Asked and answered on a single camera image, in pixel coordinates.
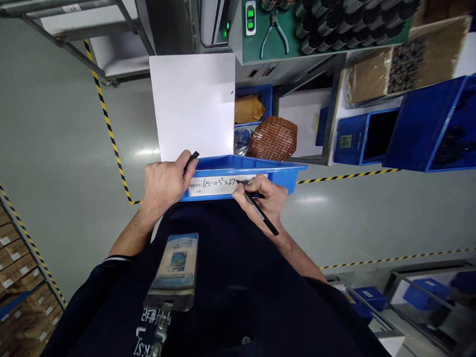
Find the gray epoxy floor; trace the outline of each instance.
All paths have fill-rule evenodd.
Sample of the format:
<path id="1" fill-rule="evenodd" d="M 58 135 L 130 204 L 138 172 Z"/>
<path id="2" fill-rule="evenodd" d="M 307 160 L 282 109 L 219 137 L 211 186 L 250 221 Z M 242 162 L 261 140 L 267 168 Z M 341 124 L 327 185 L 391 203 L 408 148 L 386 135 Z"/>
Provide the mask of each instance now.
<path id="1" fill-rule="evenodd" d="M 0 182 L 69 299 L 137 207 L 126 199 L 90 70 L 20 20 L 0 20 L 0 33 L 8 34 L 0 38 Z M 103 93 L 140 200 L 143 168 L 160 159 L 150 80 Z M 310 165 L 299 179 L 379 169 Z M 473 247 L 475 182 L 476 171 L 463 171 L 301 184 L 282 219 L 319 266 Z"/>

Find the person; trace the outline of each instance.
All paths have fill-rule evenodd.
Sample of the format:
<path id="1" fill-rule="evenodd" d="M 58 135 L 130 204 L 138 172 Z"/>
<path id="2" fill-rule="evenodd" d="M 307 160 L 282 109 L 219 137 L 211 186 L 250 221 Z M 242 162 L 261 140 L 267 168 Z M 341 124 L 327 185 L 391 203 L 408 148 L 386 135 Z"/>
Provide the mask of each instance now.
<path id="1" fill-rule="evenodd" d="M 185 150 L 146 166 L 140 208 L 72 297 L 42 356 L 148 356 L 158 311 L 144 308 L 144 297 L 168 237 L 191 232 L 199 234 L 195 301 L 172 312 L 163 356 L 388 356 L 284 229 L 287 190 L 257 175 L 238 184 L 234 200 L 178 202 L 198 163 L 184 171 L 189 157 Z M 255 200 L 278 236 L 245 190 L 261 194 Z"/>

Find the yellow black hazard tape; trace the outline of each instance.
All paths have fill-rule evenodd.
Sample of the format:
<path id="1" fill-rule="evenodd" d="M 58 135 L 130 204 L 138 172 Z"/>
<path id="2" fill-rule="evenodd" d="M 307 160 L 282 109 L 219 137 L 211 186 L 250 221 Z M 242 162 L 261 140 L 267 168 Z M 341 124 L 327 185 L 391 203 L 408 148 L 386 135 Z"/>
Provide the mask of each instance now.
<path id="1" fill-rule="evenodd" d="M 475 251 L 475 250 L 476 250 L 476 247 L 474 247 L 474 248 L 465 248 L 465 249 L 444 250 L 444 251 L 439 251 L 439 252 L 435 252 L 435 253 L 405 255 L 405 256 L 401 256 L 401 257 L 397 257 L 397 258 L 387 258 L 387 259 L 367 260 L 367 261 L 356 262 L 356 263 L 327 265 L 327 266 L 319 267 L 319 269 L 332 269 L 332 268 L 342 268 L 342 267 L 354 266 L 354 265 L 385 263 L 385 262 L 392 262 L 392 261 L 412 259 L 412 258 L 423 258 L 423 257 L 427 257 L 427 256 L 432 256 L 432 255 L 443 255 L 443 254 L 470 252 L 470 251 Z"/>
<path id="2" fill-rule="evenodd" d="M 40 251 L 38 250 L 38 248 L 36 247 L 35 243 L 33 243 L 33 240 L 31 239 L 30 237 L 30 233 L 27 231 L 26 227 L 25 227 L 25 224 L 23 223 L 23 221 L 20 219 L 20 216 L 18 215 L 18 212 L 16 211 L 15 207 L 13 206 L 12 202 L 10 201 L 9 197 L 6 195 L 6 192 L 5 190 L 3 189 L 2 185 L 0 184 L 0 192 L 1 194 L 3 195 L 3 198 L 5 199 L 5 202 L 7 203 L 7 205 L 10 207 L 10 210 L 13 212 L 13 214 L 15 215 L 16 217 L 16 220 L 18 221 L 18 224 L 20 225 L 21 227 L 21 230 L 23 231 L 23 234 L 26 236 L 26 238 L 28 239 L 28 242 L 31 244 L 31 247 L 33 248 L 33 251 L 34 253 L 36 254 L 36 256 L 38 257 L 38 259 L 40 260 L 41 262 L 41 265 L 43 266 L 43 268 L 45 269 L 45 272 L 48 274 L 50 280 L 51 280 L 51 283 L 53 284 L 53 286 L 55 287 L 56 291 L 58 292 L 58 295 L 59 297 L 61 298 L 61 300 L 63 301 L 64 303 L 64 306 L 68 305 L 68 303 L 66 302 L 66 299 L 64 298 L 63 294 L 61 293 L 61 290 L 58 286 L 58 284 L 56 283 L 56 281 L 53 279 L 53 276 L 51 275 L 51 272 L 50 270 L 48 269 L 48 267 L 46 266 L 46 263 L 45 261 L 43 260 L 43 257 L 41 256 L 40 254 Z"/>
<path id="3" fill-rule="evenodd" d="M 368 175 L 377 175 L 377 174 L 385 174 L 385 173 L 390 173 L 390 172 L 397 172 L 397 171 L 403 171 L 402 169 L 389 169 L 389 170 L 379 170 L 379 171 L 370 171 L 368 173 L 360 173 L 360 174 L 352 174 L 352 175 L 342 175 L 342 176 L 333 176 L 333 177 L 328 177 L 328 178 L 313 178 L 311 180 L 302 180 L 302 181 L 297 181 L 296 184 L 300 183 L 312 183 L 312 182 L 321 182 L 321 181 L 331 181 L 335 179 L 350 179 L 353 177 L 361 177 L 361 176 L 368 176 Z"/>
<path id="4" fill-rule="evenodd" d="M 90 61 L 93 61 L 93 56 L 91 54 L 91 49 L 89 48 L 88 40 L 84 40 L 84 47 L 86 48 L 86 54 Z M 111 127 L 111 122 L 109 121 L 108 110 L 106 109 L 106 103 L 104 103 L 103 91 L 101 90 L 101 85 L 99 83 L 98 75 L 95 71 L 93 72 L 94 83 L 96 83 L 96 89 L 98 91 L 99 100 L 101 101 L 101 107 L 103 108 L 104 119 L 106 120 L 106 125 L 108 126 L 109 137 L 111 138 L 111 143 L 113 145 L 114 154 L 116 156 L 116 161 L 118 162 L 120 178 L 122 179 L 122 184 L 124 185 L 125 194 L 130 204 L 138 204 L 140 201 L 133 201 L 130 197 L 129 188 L 127 187 L 127 181 L 125 180 L 124 171 L 122 170 L 122 164 L 120 163 L 120 157 L 118 152 L 118 147 L 116 146 L 116 140 L 114 139 L 113 128 Z"/>

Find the sleeve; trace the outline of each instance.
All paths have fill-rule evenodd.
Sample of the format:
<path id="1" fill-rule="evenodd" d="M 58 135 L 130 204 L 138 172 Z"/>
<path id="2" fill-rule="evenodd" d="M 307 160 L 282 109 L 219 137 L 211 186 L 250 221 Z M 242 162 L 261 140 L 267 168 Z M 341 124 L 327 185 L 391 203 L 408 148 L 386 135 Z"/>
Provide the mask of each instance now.
<path id="1" fill-rule="evenodd" d="M 359 346 L 364 356 L 390 356 L 375 334 L 366 325 L 364 320 L 352 308 L 344 294 L 333 286 L 316 279 L 306 277 L 304 279 L 335 311 L 339 323 L 345 328 L 356 345 Z"/>
<path id="2" fill-rule="evenodd" d="M 131 261 L 131 257 L 113 255 L 93 269 L 68 303 L 42 357 L 68 355 Z"/>

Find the pliers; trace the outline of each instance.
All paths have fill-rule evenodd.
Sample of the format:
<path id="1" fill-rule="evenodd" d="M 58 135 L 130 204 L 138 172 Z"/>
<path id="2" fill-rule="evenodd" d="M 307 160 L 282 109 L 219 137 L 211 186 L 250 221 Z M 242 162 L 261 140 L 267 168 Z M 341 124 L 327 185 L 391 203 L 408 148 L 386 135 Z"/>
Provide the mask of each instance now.
<path id="1" fill-rule="evenodd" d="M 283 40 L 284 52 L 286 54 L 289 53 L 289 42 L 288 42 L 288 39 L 287 39 L 286 35 L 284 34 L 283 29 L 281 28 L 281 26 L 278 23 L 278 9 L 274 8 L 271 11 L 271 25 L 269 26 L 268 32 L 266 32 L 266 36 L 264 37 L 263 43 L 261 44 L 261 50 L 259 51 L 259 58 L 260 59 L 262 59 L 263 56 L 264 56 L 264 45 L 266 45 L 266 41 L 268 40 L 269 34 L 270 34 L 271 30 L 273 29 L 273 26 L 276 26 L 276 30 L 278 31 L 279 36 Z"/>

